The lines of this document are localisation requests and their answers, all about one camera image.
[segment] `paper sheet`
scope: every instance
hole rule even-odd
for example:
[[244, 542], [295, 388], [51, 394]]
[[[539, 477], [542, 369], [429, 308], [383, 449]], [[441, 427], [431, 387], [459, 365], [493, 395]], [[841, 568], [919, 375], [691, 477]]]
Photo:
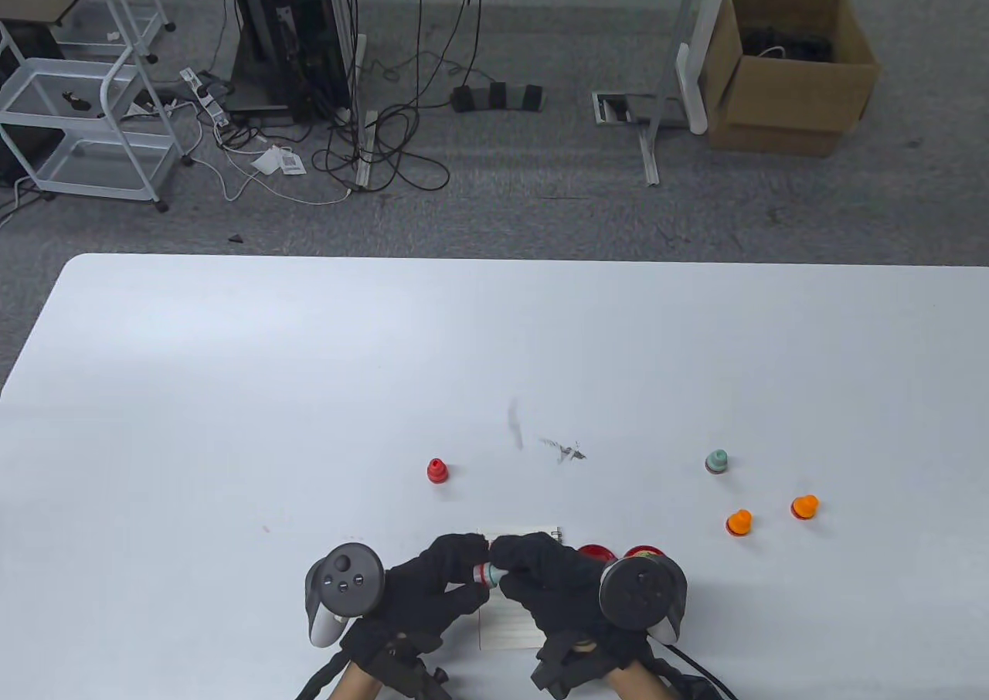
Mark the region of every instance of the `paper sheet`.
[[[488, 541], [499, 535], [525, 535], [526, 533], [549, 533], [559, 538], [559, 528], [513, 528], [512, 530], [483, 530]], [[491, 590], [488, 599], [478, 610], [478, 644], [481, 651], [498, 651], [502, 648], [540, 648], [546, 637], [536, 628], [532, 616], [517, 602], [501, 594], [501, 590]]]

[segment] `orange bottle cap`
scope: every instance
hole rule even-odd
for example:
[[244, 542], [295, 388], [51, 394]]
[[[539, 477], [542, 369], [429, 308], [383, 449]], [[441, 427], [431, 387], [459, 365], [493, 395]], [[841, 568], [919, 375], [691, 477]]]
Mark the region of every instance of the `orange bottle cap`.
[[790, 506], [790, 511], [794, 513], [795, 517], [799, 517], [801, 520], [809, 520], [817, 514], [817, 508], [820, 504], [818, 498], [812, 494], [798, 496]]
[[752, 530], [752, 512], [748, 509], [739, 509], [738, 512], [728, 517], [725, 522], [728, 532], [732, 535], [748, 535]]

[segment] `glove finger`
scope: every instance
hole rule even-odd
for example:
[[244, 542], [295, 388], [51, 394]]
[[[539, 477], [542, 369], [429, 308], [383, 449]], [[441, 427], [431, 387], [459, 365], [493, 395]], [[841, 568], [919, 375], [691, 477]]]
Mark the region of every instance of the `glove finger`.
[[491, 562], [509, 572], [529, 572], [551, 590], [580, 590], [600, 579], [604, 564], [580, 555], [548, 533], [504, 535], [491, 544]]
[[446, 628], [460, 615], [470, 615], [488, 601], [491, 591], [481, 584], [464, 584], [455, 590], [437, 594], [430, 598], [436, 609], [441, 611], [446, 621]]
[[441, 535], [416, 558], [392, 569], [412, 579], [429, 594], [442, 593], [447, 584], [469, 584], [473, 569], [488, 561], [488, 541], [480, 533]]
[[436, 579], [445, 590], [447, 584], [474, 582], [474, 566], [488, 561], [488, 539], [481, 533], [441, 535], [425, 549]]
[[498, 581], [498, 588], [501, 590], [501, 594], [521, 603], [522, 607], [527, 610], [531, 610], [532, 605], [536, 603], [539, 597], [545, 595], [545, 591], [538, 583], [517, 573], [506, 573], [501, 581]]

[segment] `black cable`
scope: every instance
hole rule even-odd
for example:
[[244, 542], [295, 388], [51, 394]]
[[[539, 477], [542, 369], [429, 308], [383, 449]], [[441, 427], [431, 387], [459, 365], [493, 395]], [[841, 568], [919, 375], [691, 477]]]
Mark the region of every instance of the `black cable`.
[[474, 68], [474, 61], [478, 60], [478, 46], [481, 42], [481, 14], [484, 12], [484, 0], [478, 0], [478, 21], [474, 24], [474, 52], [471, 54], [471, 63], [467, 64], [467, 71], [464, 72], [464, 81], [460, 82], [461, 86], [467, 85], [467, 79], [470, 78], [471, 71]]
[[209, 61], [209, 66], [206, 71], [212, 72], [212, 68], [216, 66], [216, 57], [219, 55], [219, 47], [223, 44], [223, 33], [226, 32], [226, 0], [220, 0], [223, 4], [223, 24], [219, 27], [219, 38], [216, 39], [216, 48], [212, 51], [212, 61]]
[[[498, 82], [497, 79], [495, 79], [490, 74], [488, 74], [488, 72], [485, 72], [484, 69], [478, 69], [476, 67], [469, 69], [457, 61], [454, 61], [452, 59], [442, 58], [438, 53], [435, 53], [435, 51], [431, 51], [428, 48], [423, 48], [423, 50], [420, 51], [420, 55], [432, 56], [439, 63], [449, 65], [450, 68], [447, 71], [447, 75], [450, 77], [458, 77], [463, 72], [467, 72], [467, 74], [477, 74], [481, 77], [484, 77], [485, 79], [488, 80], [488, 82]], [[382, 62], [380, 59], [372, 59], [371, 63], [367, 67], [364, 67], [364, 71], [367, 74], [374, 74], [375, 68], [381, 67], [382, 79], [384, 79], [386, 82], [391, 82], [392, 84], [396, 84], [402, 79], [402, 75], [399, 74], [400, 69], [409, 66], [411, 63], [413, 63], [414, 60], [416, 60], [416, 57], [413, 55], [407, 58], [405, 61], [399, 61], [398, 64], [393, 64], [393, 66], [386, 66], [385, 63]]]
[[290, 143], [301, 143], [303, 141], [306, 141], [306, 139], [310, 137], [312, 129], [314, 128], [315, 128], [315, 124], [308, 125], [306, 132], [304, 132], [304, 134], [302, 134], [299, 138], [291, 138], [291, 136], [283, 136], [279, 134], [269, 134], [269, 132], [266, 131], [266, 129], [264, 128], [258, 128], [258, 131], [260, 131], [261, 135], [264, 136], [265, 138], [272, 138], [275, 141], [289, 141]]
[[707, 669], [703, 668], [703, 666], [701, 666], [700, 664], [697, 664], [696, 661], [693, 661], [692, 658], [690, 658], [687, 654], [683, 653], [683, 651], [679, 650], [679, 648], [677, 648], [676, 646], [670, 646], [670, 644], [664, 644], [664, 646], [668, 648], [668, 650], [672, 651], [672, 653], [682, 658], [683, 661], [688, 662], [690, 666], [695, 668], [696, 671], [702, 673], [702, 675], [704, 675], [707, 679], [711, 680], [712, 684], [716, 686], [717, 689], [725, 693], [725, 696], [728, 698], [728, 700], [739, 700], [735, 696], [735, 693], [724, 685], [724, 682], [721, 682], [721, 680], [718, 679], [716, 676], [714, 676], [711, 672], [707, 671]]
[[[416, 62], [416, 93], [413, 99], [409, 100], [407, 103], [397, 103], [390, 104], [381, 110], [378, 116], [378, 120], [375, 123], [375, 145], [373, 151], [363, 151], [361, 149], [362, 143], [362, 131], [360, 116], [357, 114], [357, 104], [356, 93], [351, 88], [352, 97], [352, 111], [350, 117], [346, 121], [340, 120], [336, 117], [336, 114], [331, 116], [331, 126], [328, 128], [328, 141], [326, 145], [316, 152], [312, 153], [311, 164], [315, 170], [328, 174], [334, 178], [337, 182], [342, 184], [344, 187], [350, 188], [352, 190], [358, 190], [357, 185], [347, 178], [347, 171], [353, 172], [356, 170], [357, 165], [362, 161], [374, 165], [382, 164], [391, 170], [389, 172], [389, 177], [386, 179], [384, 185], [375, 185], [375, 187], [360, 188], [362, 192], [380, 192], [388, 188], [397, 178], [406, 182], [406, 184], [411, 185], [411, 187], [416, 188], [416, 190], [432, 192], [436, 190], [441, 190], [449, 184], [450, 181], [450, 170], [446, 165], [437, 159], [432, 157], [424, 156], [421, 154], [412, 153], [407, 147], [409, 147], [410, 142], [413, 140], [414, 136], [420, 128], [421, 122], [421, 111], [423, 110], [438, 110], [442, 107], [447, 107], [449, 100], [440, 104], [422, 104], [421, 100], [425, 93], [428, 92], [430, 86], [436, 79], [436, 76], [444, 65], [451, 65], [452, 70], [449, 72], [451, 76], [459, 75], [460, 72], [464, 72], [465, 68], [456, 62], [449, 62], [446, 59], [446, 53], [449, 50], [453, 39], [455, 39], [456, 34], [460, 28], [460, 22], [462, 21], [463, 14], [467, 7], [467, 1], [461, 0], [460, 8], [457, 14], [456, 21], [453, 26], [452, 33], [447, 40], [445, 46], [443, 47], [442, 53], [434, 53], [433, 51], [423, 50], [421, 43], [423, 42], [423, 0], [418, 0], [417, 12], [416, 12], [416, 54], [411, 56], [409, 59], [400, 62], [400, 64], [395, 67], [385, 67], [380, 61], [373, 61], [370, 64], [370, 70], [375, 68], [378, 64], [384, 70], [384, 77], [389, 81], [396, 78], [400, 68]], [[356, 50], [357, 47], [357, 35], [359, 35], [359, 23], [360, 23], [360, 1], [359, 0], [346, 0], [347, 12], [349, 14], [349, 19], [351, 23], [351, 39], [353, 41], [353, 48]], [[480, 33], [480, 28], [474, 29], [474, 57], [477, 55], [477, 36]], [[424, 55], [430, 55], [437, 59], [436, 65], [427, 78], [425, 84], [423, 85], [423, 69], [421, 69], [420, 61]], [[474, 70], [472, 68], [467, 68], [466, 73], [469, 76], [471, 73], [478, 73], [488, 78], [490, 81], [495, 81], [485, 72], [480, 70]], [[355, 81], [356, 71], [353, 77], [351, 77], [348, 71], [348, 81]], [[389, 134], [390, 124], [398, 124], [400, 126], [399, 140], [396, 141]], [[339, 141], [347, 147], [347, 151], [344, 153], [338, 153], [333, 150], [335, 142]], [[430, 164], [442, 173], [442, 182], [437, 185], [425, 185], [420, 182], [411, 180], [407, 177], [405, 173], [402, 172], [403, 161], [406, 159], [414, 159], [420, 162], [425, 162]]]

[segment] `red bottle cap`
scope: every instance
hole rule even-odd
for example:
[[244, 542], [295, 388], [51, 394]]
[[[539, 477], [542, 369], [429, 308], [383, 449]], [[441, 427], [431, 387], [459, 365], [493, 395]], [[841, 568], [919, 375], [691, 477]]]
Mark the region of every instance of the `red bottle cap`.
[[654, 556], [664, 556], [664, 553], [660, 549], [654, 547], [654, 545], [636, 545], [635, 548], [629, 548], [625, 552], [625, 558], [628, 559], [629, 556], [647, 556], [653, 554]]
[[435, 457], [430, 461], [430, 466], [427, 466], [427, 477], [430, 478], [434, 484], [442, 484], [443, 481], [450, 477], [450, 470], [446, 467], [438, 457]]
[[603, 561], [605, 563], [618, 561], [618, 556], [615, 556], [613, 552], [604, 548], [604, 545], [581, 545], [576, 551], [585, 556], [590, 556], [591, 559], [595, 559], [596, 561]]

